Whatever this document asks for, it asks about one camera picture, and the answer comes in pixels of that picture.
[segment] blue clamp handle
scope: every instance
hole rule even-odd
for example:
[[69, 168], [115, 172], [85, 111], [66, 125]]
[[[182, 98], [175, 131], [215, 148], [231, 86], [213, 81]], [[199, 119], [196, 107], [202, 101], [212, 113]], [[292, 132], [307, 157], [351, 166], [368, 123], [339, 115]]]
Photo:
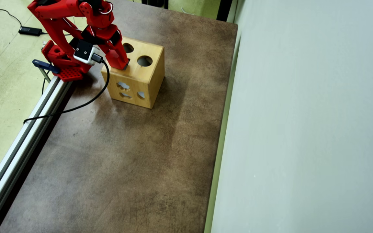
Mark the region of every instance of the blue clamp handle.
[[38, 68], [43, 68], [45, 70], [48, 70], [48, 71], [51, 71], [53, 72], [54, 74], [58, 74], [60, 72], [60, 69], [53, 66], [53, 65], [50, 65], [48, 64], [47, 62], [43, 62], [43, 61], [40, 61], [40, 60], [37, 60], [37, 59], [34, 59], [32, 61], [32, 63], [34, 64], [35, 67], [38, 67]]

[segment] red robot arm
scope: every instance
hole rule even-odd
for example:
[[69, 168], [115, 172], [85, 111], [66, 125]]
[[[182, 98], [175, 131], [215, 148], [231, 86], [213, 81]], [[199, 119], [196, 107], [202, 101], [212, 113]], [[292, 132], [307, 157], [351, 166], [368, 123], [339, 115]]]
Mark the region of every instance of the red robot arm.
[[[41, 22], [53, 41], [48, 41], [42, 53], [49, 62], [60, 68], [58, 75], [63, 81], [83, 78], [91, 65], [74, 58], [79, 40], [97, 44], [106, 54], [111, 67], [124, 69], [128, 63], [122, 46], [122, 37], [113, 25], [113, 4], [103, 0], [34, 0], [28, 9]], [[87, 27], [80, 31], [67, 17], [86, 17]], [[73, 40], [68, 43], [63, 31]]]

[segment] shape-cut hole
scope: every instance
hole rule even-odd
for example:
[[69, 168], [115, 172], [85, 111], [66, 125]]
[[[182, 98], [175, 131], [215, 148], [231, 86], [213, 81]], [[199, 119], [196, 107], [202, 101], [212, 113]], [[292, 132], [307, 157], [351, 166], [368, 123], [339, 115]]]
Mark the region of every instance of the shape-cut hole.
[[138, 64], [141, 66], [150, 66], [152, 64], [152, 58], [150, 56], [140, 56], [138, 58]]
[[126, 53], [131, 53], [134, 50], [133, 46], [128, 43], [124, 43], [123, 48], [125, 49]]
[[118, 82], [117, 87], [119, 87], [122, 90], [129, 91], [130, 87], [129, 85], [123, 83], [123, 82]]
[[122, 97], [122, 98], [125, 98], [125, 99], [132, 99], [132, 97], [128, 94], [125, 94], [125, 93], [119, 93], [119, 95]]
[[145, 99], [145, 93], [144, 92], [138, 92], [138, 97], [141, 99]]

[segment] black cord on floor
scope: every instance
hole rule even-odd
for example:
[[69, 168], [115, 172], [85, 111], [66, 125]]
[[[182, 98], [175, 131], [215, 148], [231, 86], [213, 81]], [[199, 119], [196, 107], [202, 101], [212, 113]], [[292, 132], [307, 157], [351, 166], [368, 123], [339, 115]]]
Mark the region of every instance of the black cord on floor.
[[16, 19], [18, 22], [19, 22], [19, 25], [22, 27], [22, 23], [19, 21], [19, 19], [17, 19], [14, 15], [10, 14], [6, 9], [0, 9], [0, 10], [3, 10], [5, 11], [6, 13], [8, 13], [10, 16], [12, 16], [14, 19]]
[[[48, 35], [47, 32], [42, 32], [41, 34], [47, 34]], [[65, 36], [71, 36], [71, 34], [65, 34]]]
[[71, 112], [71, 111], [74, 111], [74, 110], [77, 110], [79, 108], [82, 108], [84, 106], [87, 106], [89, 105], [90, 103], [92, 103], [93, 101], [95, 101], [104, 91], [105, 89], [107, 88], [108, 86], [108, 83], [109, 83], [109, 79], [110, 79], [110, 72], [109, 72], [109, 69], [108, 69], [108, 66], [106, 64], [106, 62], [104, 60], [102, 60], [102, 63], [105, 65], [106, 67], [106, 71], [107, 71], [107, 80], [106, 80], [106, 83], [105, 83], [105, 86], [103, 87], [103, 89], [99, 92], [99, 94], [97, 94], [93, 99], [91, 99], [89, 102], [85, 103], [85, 104], [82, 104], [80, 106], [77, 106], [77, 107], [74, 107], [74, 108], [71, 108], [71, 109], [68, 109], [68, 110], [64, 110], [62, 112], [55, 112], [55, 113], [52, 113], [52, 114], [48, 114], [48, 115], [44, 115], [44, 116], [37, 116], [37, 117], [32, 117], [32, 118], [28, 118], [28, 119], [25, 119], [24, 120], [24, 124], [25, 122], [27, 121], [31, 121], [31, 120], [37, 120], [37, 119], [40, 119], [40, 118], [45, 118], [45, 117], [52, 117], [54, 115], [59, 115], [59, 114], [63, 114], [63, 113], [66, 113], [66, 112]]
[[10, 14], [6, 9], [0, 9], [0, 10], [5, 11], [5, 12], [8, 13], [10, 16], [12, 16], [14, 19], [16, 19], [16, 20], [19, 22], [19, 25], [22, 27], [22, 23], [21, 23], [20, 20], [17, 19], [14, 15]]

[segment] metal extrusion profile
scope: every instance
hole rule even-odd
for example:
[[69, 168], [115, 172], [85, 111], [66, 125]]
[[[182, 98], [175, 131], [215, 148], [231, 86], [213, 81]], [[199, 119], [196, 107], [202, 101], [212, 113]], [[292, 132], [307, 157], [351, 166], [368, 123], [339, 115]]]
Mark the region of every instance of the metal extrusion profile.
[[[71, 83], [65, 83], [55, 76], [31, 112], [30, 118], [56, 112]], [[1, 161], [0, 210], [51, 119], [52, 116], [27, 121]]]

